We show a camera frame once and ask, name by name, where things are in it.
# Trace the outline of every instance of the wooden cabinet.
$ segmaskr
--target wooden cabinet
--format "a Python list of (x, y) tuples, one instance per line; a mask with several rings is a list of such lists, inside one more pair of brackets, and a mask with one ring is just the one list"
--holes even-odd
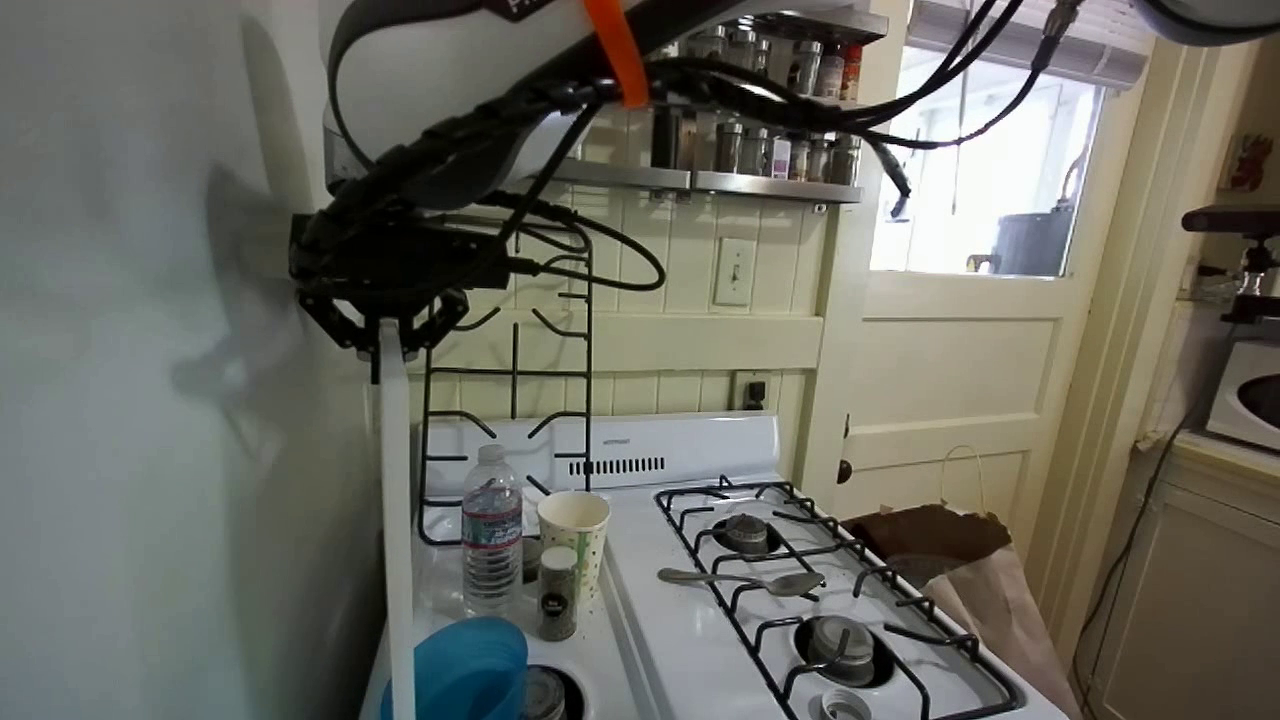
[(1280, 455), (1185, 434), (1108, 623), (1112, 720), (1280, 711)]

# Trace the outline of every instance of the plastic bottle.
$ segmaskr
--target plastic bottle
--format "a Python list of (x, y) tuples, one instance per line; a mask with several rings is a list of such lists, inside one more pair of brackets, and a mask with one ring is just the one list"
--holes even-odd
[(484, 615), (512, 615), (523, 575), (523, 484), (502, 444), (484, 444), (466, 498), (466, 598)]

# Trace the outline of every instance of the light switch plate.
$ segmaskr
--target light switch plate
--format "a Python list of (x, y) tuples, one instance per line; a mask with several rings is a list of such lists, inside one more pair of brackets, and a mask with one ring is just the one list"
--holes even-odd
[(758, 238), (721, 238), (718, 302), (747, 306), (758, 286)]

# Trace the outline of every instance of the white stove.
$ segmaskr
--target white stove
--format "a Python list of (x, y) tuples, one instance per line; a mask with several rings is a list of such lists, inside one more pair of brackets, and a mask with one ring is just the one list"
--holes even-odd
[[(433, 420), (429, 503), (451, 503), (480, 444), (502, 440), (509, 462), (549, 490), (583, 487), (583, 425)], [(564, 643), (531, 640), (531, 664), (583, 684), (593, 720), (724, 720), (792, 714), (1059, 714), (1013, 667), (893, 575), (800, 490), (778, 481), (774, 416), (636, 416), (593, 425), (593, 490), (613, 503), (602, 604), (579, 613)], [(734, 525), (764, 526), (762, 546)], [(423, 512), (423, 537), (444, 544), (448, 506)], [(665, 583), (662, 569), (728, 575), (809, 575), (809, 597), (767, 597), (758, 579)], [(415, 546), (412, 643), (466, 615), (451, 546)], [(838, 678), (821, 623), (873, 633), (873, 673)], [(390, 651), (369, 678), (376, 720)]]

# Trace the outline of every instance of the orange strap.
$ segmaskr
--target orange strap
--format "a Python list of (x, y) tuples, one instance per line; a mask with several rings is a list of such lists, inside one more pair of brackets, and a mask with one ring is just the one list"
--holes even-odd
[(647, 106), (647, 70), (645, 70), (645, 54), (641, 44), (634, 36), (625, 0), (583, 0), (588, 19), (596, 27), (596, 38), (607, 54), (607, 68), (617, 77), (617, 89), (625, 91), (627, 106)]

